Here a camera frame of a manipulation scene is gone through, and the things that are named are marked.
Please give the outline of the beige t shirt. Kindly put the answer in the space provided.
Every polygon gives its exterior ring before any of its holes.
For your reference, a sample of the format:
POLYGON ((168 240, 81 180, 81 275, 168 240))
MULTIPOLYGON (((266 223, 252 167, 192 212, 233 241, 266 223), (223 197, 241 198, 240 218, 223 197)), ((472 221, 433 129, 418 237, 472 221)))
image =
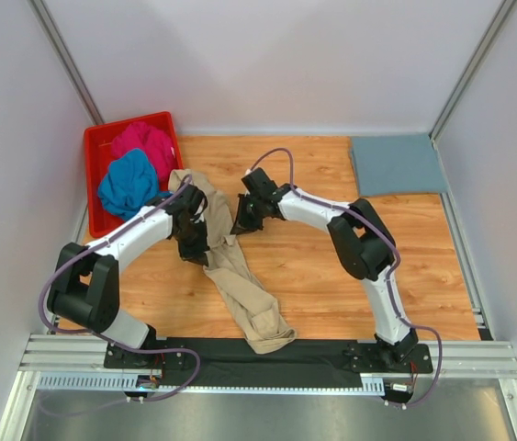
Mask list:
POLYGON ((213 187, 207 177, 190 169, 170 174, 168 188, 175 191, 187 175, 202 190, 208 207, 204 217, 208 228, 208 264, 203 267, 213 281, 245 341, 258 355, 273 353, 297 338, 279 310, 277 299, 250 271, 235 235, 227 196, 213 187))

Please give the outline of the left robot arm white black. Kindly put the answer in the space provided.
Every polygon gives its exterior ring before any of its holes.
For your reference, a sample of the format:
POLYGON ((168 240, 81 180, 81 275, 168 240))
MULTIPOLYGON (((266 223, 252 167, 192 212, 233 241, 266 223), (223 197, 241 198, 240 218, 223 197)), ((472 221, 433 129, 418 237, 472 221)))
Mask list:
POLYGON ((86 245, 68 243, 41 293, 42 311, 58 315, 109 343, 145 354, 155 330, 120 307, 120 275, 158 242, 174 239, 180 258, 208 265, 205 193, 182 184, 169 198, 153 198, 125 224, 86 245))

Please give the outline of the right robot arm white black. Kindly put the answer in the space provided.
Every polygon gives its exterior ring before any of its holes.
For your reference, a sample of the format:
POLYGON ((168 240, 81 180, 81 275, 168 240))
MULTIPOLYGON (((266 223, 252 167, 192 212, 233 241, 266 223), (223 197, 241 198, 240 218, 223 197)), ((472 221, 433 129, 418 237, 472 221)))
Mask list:
POLYGON ((343 269, 361 281, 375 319, 375 338, 393 362, 401 362, 418 343, 414 327, 404 313, 396 281, 400 256, 395 240, 365 199, 341 203, 319 198, 289 184, 272 180, 243 181, 239 195, 235 235, 256 232, 264 219, 297 221, 327 232, 343 269))

